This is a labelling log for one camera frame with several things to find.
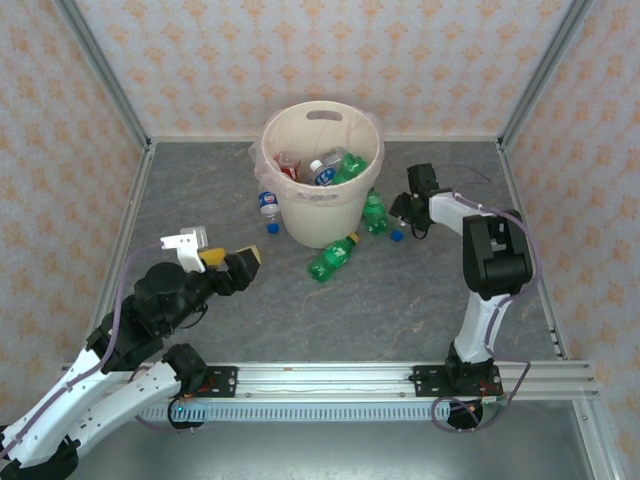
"blue bottle cap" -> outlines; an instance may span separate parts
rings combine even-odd
[[[401,242],[404,238],[404,233],[402,230],[394,230],[391,232],[391,240],[394,242]]]

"bottle label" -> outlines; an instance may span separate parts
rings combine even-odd
[[[258,201],[260,202],[260,208],[266,207],[267,205],[277,205],[278,199],[271,192],[262,192],[258,196]]]
[[[336,174],[336,169],[329,167],[323,170],[322,172],[320,172],[320,174],[316,177],[313,183],[315,183],[318,186],[327,185],[331,183],[331,180],[333,180],[333,177],[335,176],[335,174]]]

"gray marble surface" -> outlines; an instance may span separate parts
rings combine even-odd
[[[205,225],[211,246],[256,244],[263,265],[242,293],[214,297],[209,313],[168,341],[189,342],[207,362],[440,361],[460,330],[468,300],[462,241],[433,226],[425,240],[393,243],[360,229],[352,258],[326,284],[306,272],[318,251],[270,236],[257,208],[257,181],[247,143],[160,143],[157,146],[130,251],[181,227]],[[512,205],[492,143],[388,142],[376,188],[387,206],[408,188],[406,168],[431,162],[440,185],[457,187],[487,205]],[[451,164],[472,166],[493,180]],[[129,285],[167,252],[143,254]],[[504,357],[554,359],[540,299],[507,312],[496,342]]]

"patterned wallpaper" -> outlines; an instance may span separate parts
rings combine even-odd
[[[81,348],[140,150],[53,1],[2,0],[0,32],[2,424]]]
[[[311,99],[388,134],[501,133],[570,0],[79,0],[152,136],[255,135]]]
[[[640,2],[599,0],[510,162],[575,358],[640,472]]]

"gray floor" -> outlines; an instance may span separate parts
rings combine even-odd
[[[246,361],[437,361],[460,330],[468,299],[461,269],[461,238],[434,226],[425,240],[395,244],[360,229],[361,243],[349,263],[320,285],[307,273],[318,254],[286,232],[267,235],[257,208],[257,182],[247,143],[161,143],[157,146],[130,249],[205,225],[212,246],[234,250],[257,244],[263,265],[244,293],[215,297],[205,319],[169,342],[189,342],[208,362]],[[440,168],[443,187],[457,187],[487,205],[512,205],[492,143],[391,142],[376,188],[387,206],[407,190],[406,168]],[[131,280],[161,259],[146,254]],[[496,343],[498,355],[556,358],[547,322],[535,296],[507,312]]]
[[[71,480],[589,480],[570,402],[515,402],[472,435],[430,423],[219,423],[190,436],[122,427]]]

